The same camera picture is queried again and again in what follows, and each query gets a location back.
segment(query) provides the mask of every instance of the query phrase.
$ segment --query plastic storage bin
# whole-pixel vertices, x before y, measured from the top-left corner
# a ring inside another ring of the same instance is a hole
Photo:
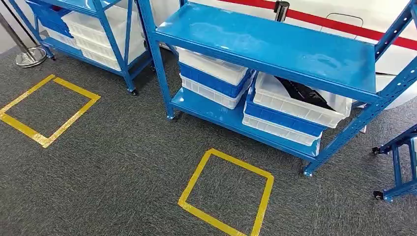
[[[222,106],[225,106],[229,109],[234,109],[236,105],[239,103],[240,99],[242,98],[242,95],[246,92],[246,90],[249,88],[253,76],[250,77],[248,80],[246,80],[246,83],[243,86],[243,89],[240,91],[240,93],[237,95],[236,98],[232,98],[229,96],[226,96],[212,88],[209,88],[207,86],[204,86],[202,84],[199,84],[191,79],[188,79],[184,77],[183,75],[179,75],[182,79],[182,87],[191,90],[205,98],[210,99],[211,101],[214,101]]]
[[[90,52],[94,52],[96,54],[102,55],[104,57],[107,57],[109,59],[112,60],[117,60],[115,53],[113,52],[112,47],[110,47],[109,45],[103,45],[103,44],[98,44],[95,42],[91,42],[88,39],[83,38],[82,36],[79,36],[75,33],[73,33],[74,37],[77,40],[77,45],[84,49],[84,50],[88,50]],[[132,57],[138,57],[140,54],[138,54],[138,52],[136,51],[132,51],[132,47],[133,48],[137,48],[138,47],[138,43],[144,43],[144,40],[141,39],[131,39],[132,42],[130,42],[130,47],[129,47],[129,59],[131,59]],[[124,56],[124,47],[126,45],[126,42],[123,40],[122,42],[120,42],[119,44],[119,48],[120,48],[120,53],[122,56]]]
[[[321,95],[336,111],[318,107],[291,98],[274,76],[265,73],[259,73],[255,89],[254,103],[330,128],[335,128],[351,112],[350,98],[321,91]]]
[[[96,61],[100,64],[103,64],[107,67],[110,67],[112,69],[115,69],[117,71],[121,71],[119,63],[117,61],[117,59],[114,58],[110,58],[107,56],[104,56],[98,52],[92,51],[90,49],[87,48],[83,48],[80,47],[81,51],[83,52],[83,55],[93,61]],[[140,41],[136,41],[135,44],[131,44],[129,47],[129,63],[131,63],[134,59],[136,59],[139,55],[141,55],[142,53],[144,53],[146,51],[146,48],[143,44],[143,40]]]
[[[306,146],[311,146],[315,140],[321,138],[321,136],[311,136],[279,124],[253,117],[246,113],[243,113],[242,124]]]
[[[119,49],[121,50],[122,43],[125,42],[126,38],[127,10],[122,7],[112,6],[105,13]],[[62,17],[62,20],[68,25],[71,34],[96,44],[111,47],[107,34],[99,19],[78,12],[71,12]],[[142,38],[141,32],[142,27],[138,20],[138,13],[133,11],[130,35],[131,42],[137,38]]]
[[[47,27],[45,27],[45,30],[48,32],[48,34],[49,34],[49,36],[51,38],[54,38],[54,39],[56,39],[56,40],[58,40],[58,41],[60,41],[62,43],[65,43],[65,44],[67,44],[67,45],[69,45],[69,46],[71,46],[73,48],[76,48],[78,50],[80,49],[80,47],[77,46],[77,42],[75,41],[74,38],[70,38],[70,37],[68,37],[66,35],[63,35],[61,33],[58,33],[58,32],[56,32],[56,31],[54,31],[52,29],[49,29]]]
[[[246,71],[248,70],[248,68],[246,67],[226,62],[220,59],[211,58],[184,48],[176,47],[176,49],[178,51],[179,61],[181,63],[191,66],[197,70],[203,71],[204,73],[216,77],[218,80],[227,82],[233,86],[237,86],[240,84],[240,82],[246,74]]]
[[[184,77],[194,80],[201,85],[214,89],[231,98],[236,98],[240,94],[246,81],[253,74],[253,70],[246,70],[245,74],[239,77],[238,85],[235,86],[182,62],[179,62],[179,70]]]
[[[72,37],[69,28],[62,17],[70,13],[70,10],[37,0],[26,0],[34,15],[39,18],[41,24],[55,32]]]
[[[254,81],[252,82],[246,97],[246,108],[244,112],[247,115],[285,126],[314,137],[320,137],[322,132],[327,129],[326,126],[255,104],[253,102],[255,94]]]

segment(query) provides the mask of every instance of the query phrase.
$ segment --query black bag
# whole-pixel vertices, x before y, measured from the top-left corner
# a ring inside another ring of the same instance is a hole
[[[305,85],[277,76],[275,76],[275,78],[278,79],[279,82],[281,82],[281,84],[285,87],[291,98],[334,111],[334,109],[327,104],[327,101],[317,91]]]

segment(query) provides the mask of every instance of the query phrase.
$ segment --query gray carpet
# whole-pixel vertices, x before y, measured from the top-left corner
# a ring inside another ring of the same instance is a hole
[[[50,74],[101,96],[48,148],[0,121],[0,235],[222,236],[177,205],[203,154],[215,148],[275,177],[261,236],[408,236],[417,232],[417,197],[392,204],[373,190],[393,185],[392,160],[380,145],[417,122],[417,100],[384,111],[312,178],[300,159],[187,114],[165,119],[156,76],[121,77],[58,55],[40,66],[0,56],[0,107]],[[180,87],[175,58],[163,51],[172,93]],[[7,113],[49,136],[86,98],[50,82]],[[328,143],[338,130],[325,132]],[[407,156],[407,149],[401,153]],[[403,158],[404,179],[410,178]],[[250,234],[265,179],[212,156],[187,202]]]

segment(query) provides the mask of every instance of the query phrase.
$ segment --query white plastic crate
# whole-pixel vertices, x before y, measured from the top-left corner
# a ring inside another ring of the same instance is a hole
[[[319,137],[311,136],[279,124],[250,116],[245,112],[243,112],[242,124],[306,146],[311,146],[315,140],[321,138],[321,135]]]
[[[225,106],[229,109],[234,109],[236,105],[239,103],[240,98],[242,98],[242,95],[245,93],[245,91],[249,88],[250,84],[252,83],[252,79],[250,78],[247,80],[245,85],[243,86],[242,91],[239,93],[239,95],[236,98],[231,98],[229,96],[226,96],[220,92],[217,92],[216,90],[206,87],[202,84],[199,84],[191,79],[188,79],[181,74],[179,75],[182,79],[182,86],[186,89],[189,89],[205,98],[210,99],[211,101],[214,101],[222,106]]]
[[[89,51],[95,52],[96,54],[100,54],[100,55],[102,55],[104,57],[107,57],[109,59],[116,60],[116,56],[115,56],[115,53],[113,52],[112,47],[109,47],[108,45],[103,45],[103,44],[98,44],[98,43],[95,43],[95,42],[91,42],[88,39],[85,39],[82,36],[77,35],[75,33],[73,33],[73,36],[77,39],[77,45],[80,48],[87,49]],[[137,47],[138,43],[143,44],[144,40],[143,39],[139,39],[139,40],[138,39],[132,39],[132,42],[130,42],[129,60],[131,58],[135,59],[136,57],[138,57],[140,55],[140,52],[131,50],[132,47],[133,48]],[[120,53],[121,53],[122,57],[124,57],[125,45],[126,45],[125,41],[123,41],[119,44]]]
[[[187,64],[235,86],[242,81],[248,70],[246,67],[211,58],[184,48],[176,47],[176,49],[181,63]]]
[[[81,47],[81,51],[83,52],[83,55],[91,60],[94,60],[100,64],[103,64],[105,66],[108,66],[110,68],[113,68],[117,71],[121,71],[119,63],[117,62],[116,57],[109,58],[107,56],[103,56],[102,54],[92,51],[87,48]],[[136,41],[134,45],[131,45],[129,47],[129,63],[131,63],[135,58],[137,58],[140,54],[144,53],[146,51],[146,48],[143,44],[143,40]]]
[[[262,72],[256,80],[255,90],[254,103],[330,128],[348,117],[352,108],[352,99],[317,89],[335,111],[293,99],[278,79]]]
[[[63,35],[61,33],[56,32],[55,30],[52,30],[50,28],[44,27],[46,32],[48,32],[49,36],[53,39],[56,39],[62,43],[65,43],[73,48],[80,49],[80,47],[77,46],[77,42],[75,38],[70,38],[66,35]]]
[[[105,13],[119,49],[121,50],[122,43],[124,44],[126,39],[127,10],[122,7],[112,6]],[[62,20],[67,24],[72,35],[76,34],[91,42],[111,47],[107,34],[98,18],[73,11],[63,16]],[[142,38],[142,31],[141,23],[138,20],[138,13],[132,11],[131,41]]]

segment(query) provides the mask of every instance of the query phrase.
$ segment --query shelf frame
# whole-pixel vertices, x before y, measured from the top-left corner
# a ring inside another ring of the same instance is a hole
[[[26,15],[23,13],[23,11],[20,9],[19,5],[16,3],[15,0],[9,0],[10,4],[13,6],[13,8],[16,10],[16,12],[18,13],[18,15],[22,18],[22,20],[24,21],[24,23],[27,25],[27,27],[29,28],[29,30],[32,32],[32,34],[35,36],[36,40],[40,43],[40,45],[42,46],[43,49],[45,49],[46,54],[48,56],[48,58],[51,59],[55,59],[54,54],[51,52],[51,50],[49,49],[50,47],[57,49],[58,51],[61,51],[71,57],[74,57],[78,60],[82,60],[86,63],[92,64],[94,66],[97,66],[99,68],[102,68],[104,70],[110,71],[114,74],[120,75],[123,77],[126,86],[127,86],[127,91],[132,93],[132,94],[136,94],[136,88],[135,85],[133,84],[133,79],[135,77],[138,76],[138,74],[150,63],[152,63],[153,58],[152,55],[150,53],[150,51],[147,49],[143,54],[141,54],[140,56],[138,56],[137,58],[135,58],[132,63],[128,62],[128,56],[129,56],[129,45],[130,45],[130,27],[131,27],[131,20],[132,20],[132,6],[133,6],[133,1],[134,0],[128,0],[128,6],[127,6],[127,19],[126,19],[126,38],[125,38],[125,53],[124,53],[124,57],[121,55],[121,52],[119,50],[119,47],[117,45],[116,39],[114,37],[114,34],[112,32],[112,29],[110,28],[110,24],[109,21],[107,19],[107,16],[105,14],[105,10],[107,10],[108,8],[110,8],[111,6],[113,6],[114,4],[118,3],[120,0],[114,0],[110,3],[106,2],[105,6],[103,6],[101,0],[91,0],[92,4],[93,4],[93,9],[87,9],[85,7],[81,7],[80,5],[77,4],[69,4],[67,2],[64,1],[60,1],[60,0],[42,0],[43,2],[49,3],[49,4],[53,4],[65,9],[69,9],[81,14],[85,14],[85,15],[89,15],[92,17],[97,18],[104,31],[107,34],[107,37],[109,39],[110,45],[112,46],[112,50],[113,53],[116,56],[117,62],[119,64],[120,67],[120,71],[114,70],[112,68],[109,68],[105,65],[102,65],[98,62],[95,62],[93,60],[90,60],[86,57],[84,57],[81,53],[80,50],[77,50],[75,48],[72,48],[70,46],[67,46],[66,44],[63,44],[57,40],[54,40],[52,38],[47,37],[46,39],[42,39],[39,35],[39,22],[38,22],[38,17],[35,15],[34,16],[34,26],[31,24],[31,22],[28,20],[28,18],[26,17]],[[142,19],[142,15],[140,13],[140,11],[138,11],[141,22],[143,22]],[[134,65],[136,65],[137,63],[141,63],[139,66],[137,66],[137,68],[131,72],[129,72],[129,69],[131,69]]]
[[[411,6],[416,4],[417,0],[411,0],[409,4],[405,7],[404,12],[411,11]],[[186,0],[180,0],[180,5],[183,7],[187,4]],[[203,53],[207,56],[223,59],[232,63],[236,63],[242,66],[247,66],[253,69],[258,69],[260,71],[276,74],[276,66],[263,64],[259,61],[254,61],[249,58],[245,58],[241,55],[236,55],[233,53],[225,52],[219,49],[209,47],[207,45],[195,42],[189,42],[179,38],[175,38],[171,35],[163,34],[155,30],[155,24],[153,21],[152,11],[150,7],[149,0],[141,0],[137,2],[138,8],[140,9],[143,15],[144,28],[148,34],[149,39],[149,48],[151,50],[156,72],[159,79],[159,84],[161,88],[161,93],[164,98],[167,119],[174,119],[174,109],[181,110],[183,112],[189,113],[194,116],[198,116],[202,119],[206,119],[210,122],[219,124],[223,127],[229,128],[233,131],[236,131],[242,135],[248,136],[250,138],[256,139],[267,145],[275,143],[274,140],[262,140],[257,139],[255,135],[247,132],[243,132],[240,129],[235,129],[230,127],[228,124],[225,124],[221,119],[212,119],[208,116],[202,115],[196,110],[190,110],[187,107],[178,105],[178,103],[173,102],[172,97],[169,92],[168,83],[166,74],[164,71],[164,66],[162,62],[162,56],[159,50],[159,43],[168,43],[175,46],[180,46],[192,51]],[[385,52],[386,48],[393,43],[397,38],[400,31],[405,28],[405,26],[410,22],[410,20],[401,19],[400,15],[395,22],[391,25],[388,31],[385,33],[381,41],[375,45],[375,55],[376,60]],[[387,107],[392,101],[394,101],[399,95],[401,95],[407,88],[409,88],[415,81],[417,81],[417,57],[414,58],[404,69],[401,71],[394,80],[389,83],[381,92],[379,93],[367,93],[364,91],[355,91],[350,88],[341,86],[340,84],[331,84],[329,82],[322,81],[318,78],[309,77],[303,74],[297,74],[296,76],[289,76],[286,79],[293,80],[295,82],[302,81],[307,85],[315,84],[316,88],[324,90],[338,91],[336,92],[339,95],[344,95],[351,98],[360,98],[361,102],[367,103],[362,112],[354,118],[335,138],[330,142],[317,156],[310,156],[308,158],[303,158],[295,152],[295,148],[282,145],[271,145],[279,150],[288,152],[292,155],[303,159],[309,159],[309,164],[304,169],[304,174],[306,176],[312,176],[313,173],[328,159],[335,154],[340,148],[342,148],[350,139],[352,139],[362,128],[369,124],[375,117],[381,113],[385,107]]]

